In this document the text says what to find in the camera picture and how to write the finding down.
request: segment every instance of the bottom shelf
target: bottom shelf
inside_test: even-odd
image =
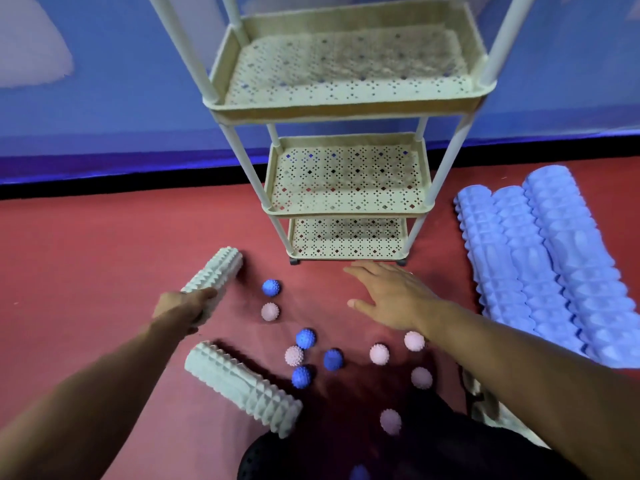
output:
[[[395,261],[405,258],[406,219],[309,219],[289,221],[289,241],[297,259]]]

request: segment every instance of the top shelf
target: top shelf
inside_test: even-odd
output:
[[[486,51],[466,4],[405,0],[249,16],[229,27],[205,101],[224,124],[472,112]]]

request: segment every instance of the right hand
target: right hand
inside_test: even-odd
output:
[[[423,330],[424,319],[446,303],[414,275],[386,263],[356,261],[344,271],[354,275],[375,305],[350,299],[348,306],[396,330]]]

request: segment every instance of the white pole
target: white pole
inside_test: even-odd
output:
[[[414,140],[420,141],[424,137],[424,129],[427,128],[427,120],[428,118],[426,116],[423,116],[418,120],[418,128],[415,130]]]
[[[489,60],[487,60],[480,76],[479,83],[481,86],[489,86],[498,78],[498,74],[500,74],[502,67],[504,67],[513,43],[534,1],[535,0],[511,1],[507,15],[505,15],[502,21],[498,35],[496,35],[493,46],[491,47],[491,52],[489,52]]]
[[[264,191],[264,187],[262,186],[260,178],[258,178],[258,174],[255,172],[255,169],[253,168],[251,160],[249,160],[249,156],[246,154],[246,150],[242,145],[242,141],[240,141],[240,137],[238,136],[236,129],[233,126],[227,126],[222,124],[220,124],[220,129],[222,130],[222,133],[224,133],[225,137],[227,138],[229,146],[231,146],[231,149],[234,151],[234,154],[236,155],[236,158],[240,162],[240,165],[242,166],[245,175],[249,179],[249,183],[253,187],[253,190],[255,190],[256,195],[258,195],[258,198],[260,199],[262,206],[265,209],[270,209],[271,202],[269,201],[267,192]]]
[[[462,144],[467,138],[469,130],[471,129],[471,124],[473,124],[475,117],[475,112],[466,114],[458,123],[456,132],[453,133],[453,138],[451,138],[451,141],[449,142],[447,151],[444,152],[444,156],[442,158],[442,161],[440,162],[440,166],[438,167],[436,176],[433,178],[431,186],[429,187],[429,190],[427,190],[427,195],[424,198],[425,204],[427,206],[434,204],[438,192],[440,192],[440,189],[442,188],[444,179],[449,174],[449,170],[451,170],[453,161],[458,156],[458,152],[460,151],[460,148],[462,148]]]
[[[260,202],[263,208],[270,209],[271,202],[269,201],[267,192],[264,191],[264,187],[260,182],[260,178],[258,178],[258,174],[255,172],[255,169],[251,164],[251,160],[249,160],[249,156],[246,154],[246,150],[244,149],[244,146],[240,141],[240,137],[238,136],[236,129],[233,126],[226,126],[226,125],[220,125],[220,129],[222,130],[222,133],[224,133],[225,137],[227,138],[227,141],[229,142],[229,146],[231,146],[231,149],[234,151],[236,158],[238,159],[238,161],[240,162],[240,165],[244,170],[244,174],[249,179],[249,183],[251,183],[251,186],[253,187],[253,190],[255,191],[256,195],[258,195],[258,198],[260,199]],[[277,217],[272,216],[270,214],[268,215],[269,215],[269,218],[271,219],[271,223],[276,228],[276,232],[278,233],[278,236],[280,236],[280,240],[284,244],[284,247],[287,249],[287,252],[289,254],[293,254],[294,253],[293,247],[289,242],[289,238],[287,237],[287,234],[284,232],[282,224],[280,224],[280,221],[278,220]]]
[[[269,130],[269,136],[271,136],[271,142],[279,155],[282,154],[282,145],[280,144],[280,137],[276,131],[276,125],[273,123],[267,123],[267,129]]]
[[[169,0],[149,0],[153,5],[164,29],[169,33],[169,37],[175,45],[182,62],[187,66],[193,81],[202,93],[202,97],[210,104],[218,102],[218,93],[211,84],[207,71],[204,69],[200,58],[196,54],[187,33],[180,24],[180,19],[176,14],[171,1]]]
[[[471,129],[471,124],[473,124],[475,117],[476,113],[472,112],[471,114],[464,115],[464,117],[462,117],[462,120],[460,120],[458,127],[456,128],[456,132],[449,142],[447,151],[444,153],[444,157],[442,158],[440,166],[438,167],[436,176],[434,177],[429,190],[427,190],[427,195],[425,195],[424,197],[424,202],[427,206],[432,206],[434,204],[436,196],[442,188],[444,179],[447,177],[449,170],[451,170],[453,161],[456,159],[456,156],[458,156],[458,152],[460,151],[460,148],[462,148],[462,144],[465,142],[465,138],[469,133],[469,129]],[[418,233],[420,232],[420,229],[422,228],[422,225],[424,224],[424,221],[428,215],[429,213],[427,212],[426,214],[423,214],[420,217],[416,218],[415,222],[413,223],[411,233],[409,233],[409,237],[404,243],[403,253],[408,253],[411,249],[411,246],[413,245],[415,238],[418,236]]]
[[[428,215],[429,213],[427,212],[426,214],[423,214],[420,217],[416,218],[415,222],[413,223],[413,227],[411,227],[411,232],[409,233],[409,237],[407,237],[406,242],[404,243],[402,254],[407,254],[409,252],[409,250],[411,249],[411,246],[413,245],[413,242],[415,241],[415,238],[418,236],[418,233],[420,232],[420,229],[422,229],[422,224],[424,224],[424,221]]]
[[[222,0],[222,3],[225,5],[225,10],[227,11],[227,16],[229,17],[229,23],[231,24],[231,28],[233,28],[236,33],[236,37],[238,42],[242,47],[249,45],[249,36],[244,31],[244,25],[242,24],[242,18],[240,17],[240,8],[238,8],[237,0]]]
[[[282,227],[282,224],[280,224],[280,220],[276,216],[272,216],[271,214],[267,214],[267,215],[271,219],[271,223],[273,224],[273,226],[276,228],[276,232],[280,236],[280,240],[284,244],[284,247],[287,250],[287,253],[290,256],[292,256],[292,255],[295,256],[296,253],[293,250],[293,246],[289,242],[289,238],[287,236],[287,233],[284,231],[284,228]]]

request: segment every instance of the blue massage ball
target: blue massage ball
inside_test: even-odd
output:
[[[324,368],[327,371],[337,371],[344,365],[344,357],[338,349],[329,349],[324,353]]]
[[[280,292],[280,283],[277,280],[267,280],[262,284],[262,291],[267,296],[276,296]]]
[[[304,389],[311,384],[311,371],[309,371],[309,368],[306,365],[296,367],[293,370],[291,382],[293,382],[293,387],[297,389]]]
[[[296,344],[302,350],[307,350],[316,345],[316,334],[310,328],[303,328],[296,335]]]
[[[356,465],[349,475],[349,480],[371,480],[371,475],[364,465]]]

